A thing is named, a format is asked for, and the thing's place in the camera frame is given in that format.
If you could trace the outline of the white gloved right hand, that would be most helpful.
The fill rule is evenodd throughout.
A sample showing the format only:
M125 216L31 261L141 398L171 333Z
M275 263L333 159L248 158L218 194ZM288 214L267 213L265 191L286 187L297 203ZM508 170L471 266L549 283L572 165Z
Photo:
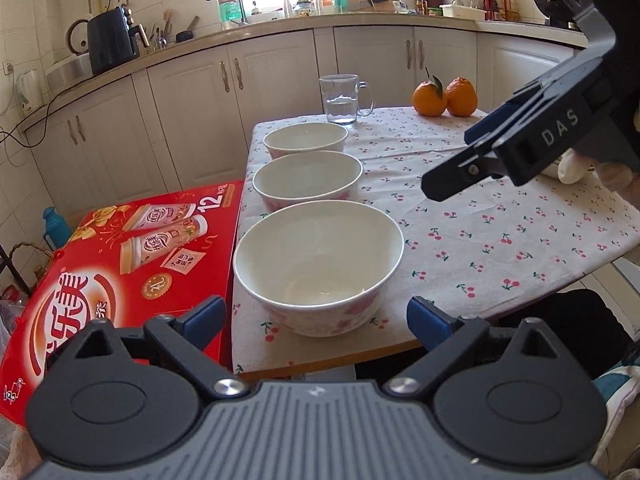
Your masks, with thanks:
M556 173L562 183L573 184L591 167L596 170L600 182L609 191L617 193L626 202L639 208L639 174L619 162L597 162L571 148L561 157Z

